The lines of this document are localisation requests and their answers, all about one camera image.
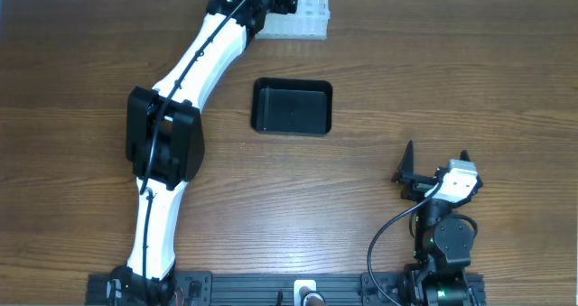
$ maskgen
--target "wooden tabletop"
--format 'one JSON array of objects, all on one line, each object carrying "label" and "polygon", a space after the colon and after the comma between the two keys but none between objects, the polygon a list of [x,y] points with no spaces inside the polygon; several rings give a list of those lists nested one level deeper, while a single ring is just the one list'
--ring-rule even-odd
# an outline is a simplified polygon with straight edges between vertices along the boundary
[{"label": "wooden tabletop", "polygon": [[[4,0],[0,23],[0,303],[83,303],[128,258],[137,194],[126,100],[196,37],[209,0]],[[329,0],[327,41],[255,41],[203,111],[179,270],[366,271],[370,239],[412,203],[389,181],[468,149],[485,186],[469,270],[491,304],[574,305],[578,0]],[[325,79],[323,137],[257,134],[259,77]],[[407,225],[374,253],[413,262]]]}]

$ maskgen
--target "floor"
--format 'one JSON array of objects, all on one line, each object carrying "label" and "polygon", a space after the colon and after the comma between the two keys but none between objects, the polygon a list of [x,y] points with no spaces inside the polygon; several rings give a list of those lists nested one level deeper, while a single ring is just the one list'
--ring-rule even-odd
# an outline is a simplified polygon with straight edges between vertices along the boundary
[{"label": "floor", "polygon": [[[129,256],[136,188],[126,99],[164,77],[209,0],[4,0],[0,23],[0,303],[83,303]],[[491,304],[571,305],[576,288],[578,0],[329,0],[329,39],[257,41],[202,115],[178,269],[361,273],[412,204],[389,182],[468,149],[485,186],[470,270]],[[260,77],[325,79],[326,137],[257,134]],[[413,261],[406,223],[374,253]]]}]

